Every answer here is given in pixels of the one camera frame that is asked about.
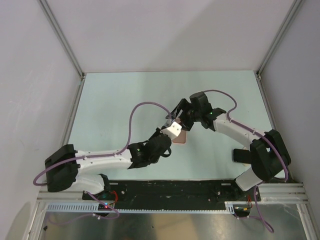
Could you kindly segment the pink phone case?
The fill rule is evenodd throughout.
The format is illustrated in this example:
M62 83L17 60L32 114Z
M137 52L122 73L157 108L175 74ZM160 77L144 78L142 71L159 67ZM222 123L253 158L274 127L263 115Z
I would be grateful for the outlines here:
M187 132L181 129L178 137L176 137L172 142L179 145L185 144L187 142Z

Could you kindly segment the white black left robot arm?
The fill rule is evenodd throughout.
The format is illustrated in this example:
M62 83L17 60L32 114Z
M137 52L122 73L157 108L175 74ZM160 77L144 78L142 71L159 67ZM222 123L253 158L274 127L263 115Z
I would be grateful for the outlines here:
M47 190L85 191L99 199L111 194L108 169L138 169L155 164L171 155L174 135L167 129L157 129L146 141L132 143L120 154L76 151L66 144L45 160Z

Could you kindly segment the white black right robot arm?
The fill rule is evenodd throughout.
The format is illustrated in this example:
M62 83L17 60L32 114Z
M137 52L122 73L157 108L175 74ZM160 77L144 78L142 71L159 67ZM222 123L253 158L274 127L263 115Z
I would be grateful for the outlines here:
M190 131L199 122L205 129L226 135L244 146L232 151L234 162L250 165L231 187L232 197L238 201L249 195L249 189L268 182L280 172L284 173L285 181L289 178L291 158L281 134L275 129L256 130L233 119L230 110L212 108L204 91L192 94L189 100L183 98L166 118L179 119L184 131Z

